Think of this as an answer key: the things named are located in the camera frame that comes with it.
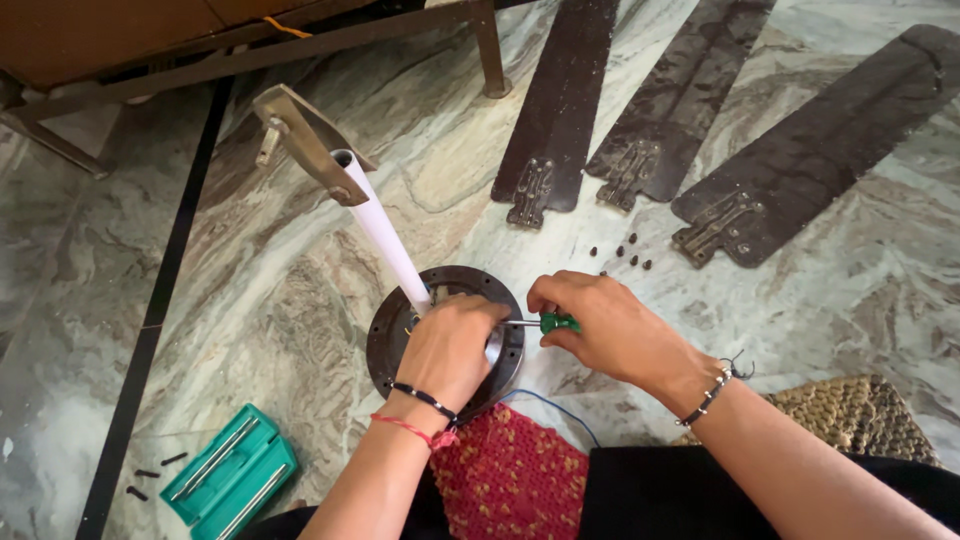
black bracelet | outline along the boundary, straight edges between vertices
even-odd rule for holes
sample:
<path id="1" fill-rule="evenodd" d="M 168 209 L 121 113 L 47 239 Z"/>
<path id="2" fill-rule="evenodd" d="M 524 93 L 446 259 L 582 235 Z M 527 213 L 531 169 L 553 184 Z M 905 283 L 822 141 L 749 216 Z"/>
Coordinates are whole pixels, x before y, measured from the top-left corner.
<path id="1" fill-rule="evenodd" d="M 704 395 L 707 396 L 704 402 L 697 407 L 697 410 L 691 412 L 689 416 L 683 420 L 677 420 L 674 422 L 677 426 L 683 426 L 689 430 L 690 424 L 693 424 L 698 418 L 707 414 L 707 407 L 713 402 L 713 400 L 716 399 L 717 395 L 720 393 L 720 389 L 723 388 L 725 384 L 730 382 L 730 379 L 733 377 L 733 371 L 731 371 L 731 368 L 727 366 L 720 368 L 720 371 L 723 372 L 723 377 L 716 378 L 717 385 L 714 386 L 712 390 L 704 392 Z"/>
<path id="2" fill-rule="evenodd" d="M 436 408 L 438 412 L 440 412 L 443 416 L 449 419 L 450 422 L 456 423 L 457 413 L 453 412 L 452 410 L 446 408 L 443 405 L 440 405 L 440 403 L 437 402 L 437 400 L 433 399 L 433 396 L 431 396 L 430 394 L 427 394 L 426 392 L 420 392 L 413 386 L 409 384 L 404 384 L 402 382 L 391 382 L 390 387 L 396 390 L 399 390 L 405 394 L 410 394 L 411 396 L 417 398 L 418 400 L 426 404 L 430 404 L 430 406 Z"/>

white pipe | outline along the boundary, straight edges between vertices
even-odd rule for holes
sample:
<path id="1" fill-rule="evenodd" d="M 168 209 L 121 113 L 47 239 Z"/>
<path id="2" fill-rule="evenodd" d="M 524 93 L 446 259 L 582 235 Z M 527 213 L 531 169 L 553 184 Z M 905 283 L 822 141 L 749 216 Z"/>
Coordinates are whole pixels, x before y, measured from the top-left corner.
<path id="1" fill-rule="evenodd" d="M 367 175 L 360 168 L 360 162 L 350 150 L 334 150 L 330 155 L 370 197 L 370 200 L 362 205 L 349 207 L 350 211 L 360 223 L 363 232 L 367 234 L 367 238 L 376 246 L 380 256 L 394 271 L 394 276 L 400 282 L 400 288 L 403 289 L 403 294 L 407 295 L 407 300 L 420 316 L 425 315 L 430 310 L 430 293 L 427 292 L 423 280 L 417 274 L 417 268 L 407 255 L 407 250 L 403 249 L 400 237 L 396 235 L 387 212 L 383 211 L 383 206 L 376 198 L 376 192 L 367 180 Z"/>

hand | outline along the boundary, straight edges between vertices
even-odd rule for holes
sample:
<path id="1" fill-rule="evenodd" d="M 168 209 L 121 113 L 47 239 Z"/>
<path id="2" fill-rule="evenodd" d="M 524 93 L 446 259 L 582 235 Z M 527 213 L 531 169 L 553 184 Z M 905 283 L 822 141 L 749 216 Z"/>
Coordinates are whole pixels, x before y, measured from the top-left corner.
<path id="1" fill-rule="evenodd" d="M 447 298 L 414 327 L 396 371 L 396 381 L 426 392 L 459 413 L 490 372 L 484 346 L 493 327 L 508 315 L 509 307 L 493 304 L 482 296 L 461 293 Z M 405 405 L 419 402 L 391 392 L 390 399 L 395 397 L 402 398 Z M 436 410 L 429 412 L 444 418 Z"/>
<path id="2" fill-rule="evenodd" d="M 697 351 L 613 278 L 566 270 L 540 276 L 527 306 L 532 313 L 559 306 L 580 322 L 582 333 L 557 329 L 541 346 L 567 349 L 588 368 L 634 384 L 668 407 L 676 387 L 693 381 L 702 397 L 703 377 L 717 375 L 715 358 Z"/>

red knitted cloth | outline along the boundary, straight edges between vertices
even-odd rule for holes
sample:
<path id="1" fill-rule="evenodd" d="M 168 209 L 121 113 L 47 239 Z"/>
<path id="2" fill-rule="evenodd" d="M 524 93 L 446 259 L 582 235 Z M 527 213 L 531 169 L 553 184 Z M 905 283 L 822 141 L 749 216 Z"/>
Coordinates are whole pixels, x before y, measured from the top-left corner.
<path id="1" fill-rule="evenodd" d="M 503 404 L 458 435 L 458 444 L 430 458 L 451 535 L 576 538 L 587 486 L 585 454 Z"/>

green screwdriver handle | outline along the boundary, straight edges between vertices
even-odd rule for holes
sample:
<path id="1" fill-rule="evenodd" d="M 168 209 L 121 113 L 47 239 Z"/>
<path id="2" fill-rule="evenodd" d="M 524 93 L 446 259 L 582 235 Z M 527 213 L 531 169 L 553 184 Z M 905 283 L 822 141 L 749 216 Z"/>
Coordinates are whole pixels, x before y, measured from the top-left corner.
<path id="1" fill-rule="evenodd" d="M 558 328 L 569 328 L 577 333 L 580 333 L 580 323 L 578 323 L 572 315 L 544 313 L 540 316 L 540 331 L 542 331 L 544 335 Z"/>

